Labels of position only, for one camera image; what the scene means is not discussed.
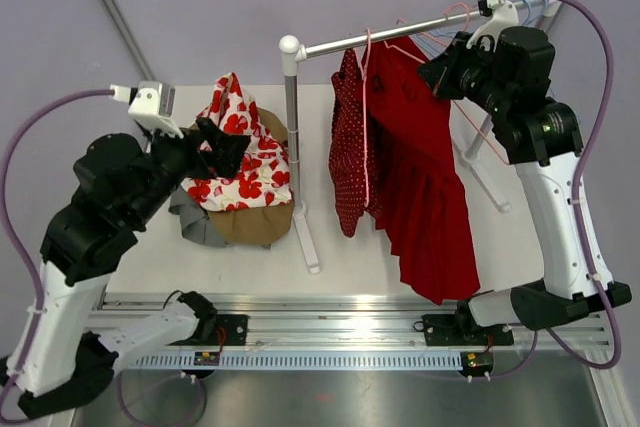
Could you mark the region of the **red white floral garment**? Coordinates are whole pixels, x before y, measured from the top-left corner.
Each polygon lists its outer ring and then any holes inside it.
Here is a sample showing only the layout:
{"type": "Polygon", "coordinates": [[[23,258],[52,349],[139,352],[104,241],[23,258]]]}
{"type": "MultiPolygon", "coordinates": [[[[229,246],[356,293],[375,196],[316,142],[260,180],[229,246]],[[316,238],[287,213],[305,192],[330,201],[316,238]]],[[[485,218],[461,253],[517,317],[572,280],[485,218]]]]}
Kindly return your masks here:
{"type": "Polygon", "coordinates": [[[292,202],[288,153],[260,117],[255,97],[234,72],[215,81],[211,101],[196,118],[208,118],[227,134],[247,135],[249,145],[232,179],[188,178],[182,188],[208,212],[231,212],[292,202]]]}

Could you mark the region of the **grey pleated skirt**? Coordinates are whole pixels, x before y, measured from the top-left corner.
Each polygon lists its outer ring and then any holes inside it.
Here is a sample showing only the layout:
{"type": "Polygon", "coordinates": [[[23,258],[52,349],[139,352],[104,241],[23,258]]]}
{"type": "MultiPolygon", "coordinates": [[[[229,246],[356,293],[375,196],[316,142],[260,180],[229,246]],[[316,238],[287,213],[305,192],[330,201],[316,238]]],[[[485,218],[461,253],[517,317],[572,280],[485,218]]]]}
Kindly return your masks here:
{"type": "Polygon", "coordinates": [[[228,245],[208,213],[186,191],[179,189],[172,194],[168,211],[178,217],[181,235],[185,240],[211,248],[225,248],[228,245]]]}

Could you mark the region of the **tan skirt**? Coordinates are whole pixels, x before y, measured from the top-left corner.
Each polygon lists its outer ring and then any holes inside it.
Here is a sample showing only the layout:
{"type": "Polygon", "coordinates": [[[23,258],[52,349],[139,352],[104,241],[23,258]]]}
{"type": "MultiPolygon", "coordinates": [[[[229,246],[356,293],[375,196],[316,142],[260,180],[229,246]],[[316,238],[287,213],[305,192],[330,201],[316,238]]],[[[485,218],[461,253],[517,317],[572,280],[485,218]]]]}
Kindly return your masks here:
{"type": "Polygon", "coordinates": [[[269,247],[290,229],[294,210],[290,190],[287,132],[272,112],[259,108],[258,151],[245,158],[231,196],[209,219],[228,245],[269,247]]]}

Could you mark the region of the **red skirt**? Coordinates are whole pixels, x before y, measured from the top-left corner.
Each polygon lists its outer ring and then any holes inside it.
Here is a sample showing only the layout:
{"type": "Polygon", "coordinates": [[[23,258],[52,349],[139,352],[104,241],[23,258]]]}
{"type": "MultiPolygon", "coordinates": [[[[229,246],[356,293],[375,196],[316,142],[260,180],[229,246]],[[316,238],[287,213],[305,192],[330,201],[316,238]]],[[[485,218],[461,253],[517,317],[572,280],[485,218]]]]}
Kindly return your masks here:
{"type": "Polygon", "coordinates": [[[471,297],[480,281],[455,167],[451,105],[418,75],[426,61],[408,37],[372,44],[367,96],[378,128],[377,226],[389,238],[401,282],[442,304],[471,297]]]}

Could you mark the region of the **light blue wire hanger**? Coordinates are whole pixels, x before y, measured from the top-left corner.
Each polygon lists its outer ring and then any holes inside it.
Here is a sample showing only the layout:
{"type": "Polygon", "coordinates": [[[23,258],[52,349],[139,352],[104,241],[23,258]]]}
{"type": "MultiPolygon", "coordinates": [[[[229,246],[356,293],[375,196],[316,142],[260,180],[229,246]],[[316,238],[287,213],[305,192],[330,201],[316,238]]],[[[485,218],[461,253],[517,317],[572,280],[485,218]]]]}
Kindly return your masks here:
{"type": "Polygon", "coordinates": [[[549,15],[549,12],[557,7],[557,2],[554,0],[517,1],[522,4],[524,9],[524,17],[520,20],[520,24],[549,33],[555,16],[555,14],[549,15]]]}

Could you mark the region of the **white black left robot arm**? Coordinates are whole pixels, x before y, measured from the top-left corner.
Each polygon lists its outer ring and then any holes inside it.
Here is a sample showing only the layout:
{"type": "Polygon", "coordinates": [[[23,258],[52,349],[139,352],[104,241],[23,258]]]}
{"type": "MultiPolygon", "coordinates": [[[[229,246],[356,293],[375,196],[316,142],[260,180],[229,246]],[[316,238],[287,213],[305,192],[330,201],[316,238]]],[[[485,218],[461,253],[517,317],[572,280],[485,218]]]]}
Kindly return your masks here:
{"type": "Polygon", "coordinates": [[[1,382],[19,389],[27,420],[86,406],[126,367],[175,343],[219,336],[214,305],[197,292],[137,324],[97,334],[88,316],[137,236],[186,178],[232,179],[250,139],[208,118],[143,150],[128,134],[95,140],[73,167],[79,185],[49,222],[39,287],[20,346],[1,361],[1,382]]]}

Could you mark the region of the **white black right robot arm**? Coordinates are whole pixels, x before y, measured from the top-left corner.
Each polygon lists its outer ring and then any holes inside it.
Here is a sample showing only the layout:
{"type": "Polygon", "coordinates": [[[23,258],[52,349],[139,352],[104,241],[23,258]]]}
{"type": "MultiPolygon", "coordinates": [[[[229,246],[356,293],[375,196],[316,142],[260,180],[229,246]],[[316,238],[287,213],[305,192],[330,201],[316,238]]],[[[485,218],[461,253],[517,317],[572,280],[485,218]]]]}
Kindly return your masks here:
{"type": "Polygon", "coordinates": [[[555,48],[541,30],[511,26],[498,36],[455,34],[418,69],[432,93],[481,107],[522,184],[543,256],[541,279],[458,303],[456,336],[476,343],[489,328],[559,327],[632,300],[601,257],[576,169],[584,147],[574,111],[548,94],[555,48]]]}

